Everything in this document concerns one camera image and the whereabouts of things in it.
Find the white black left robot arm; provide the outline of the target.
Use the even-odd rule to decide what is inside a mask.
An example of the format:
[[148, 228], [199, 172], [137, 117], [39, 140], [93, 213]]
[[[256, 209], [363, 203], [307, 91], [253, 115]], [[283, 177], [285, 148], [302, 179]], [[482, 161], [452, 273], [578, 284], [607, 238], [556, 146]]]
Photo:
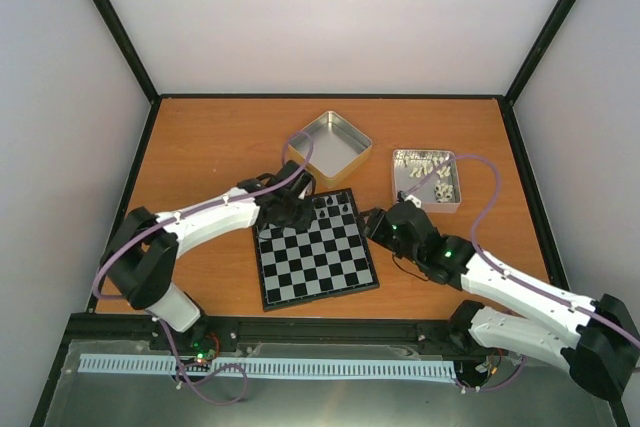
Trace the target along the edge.
[[130, 307], [164, 321], [186, 349], [208, 337], [203, 309], [173, 281], [176, 261], [229, 232], [266, 226], [307, 229], [313, 218], [314, 176], [293, 160], [276, 174], [246, 179], [218, 197], [161, 213], [129, 212], [100, 260], [106, 277]]

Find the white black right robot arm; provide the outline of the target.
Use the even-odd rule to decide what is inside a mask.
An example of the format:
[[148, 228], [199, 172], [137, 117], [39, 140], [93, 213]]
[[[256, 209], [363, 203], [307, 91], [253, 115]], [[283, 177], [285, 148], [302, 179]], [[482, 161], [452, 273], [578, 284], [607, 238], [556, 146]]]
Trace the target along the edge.
[[467, 239], [440, 234], [410, 201], [366, 211], [358, 224], [369, 240], [409, 260], [428, 280], [505, 307], [503, 313], [473, 307], [465, 339], [553, 365], [600, 399], [622, 398], [638, 368], [639, 332], [620, 299], [605, 294], [595, 300], [531, 277]]

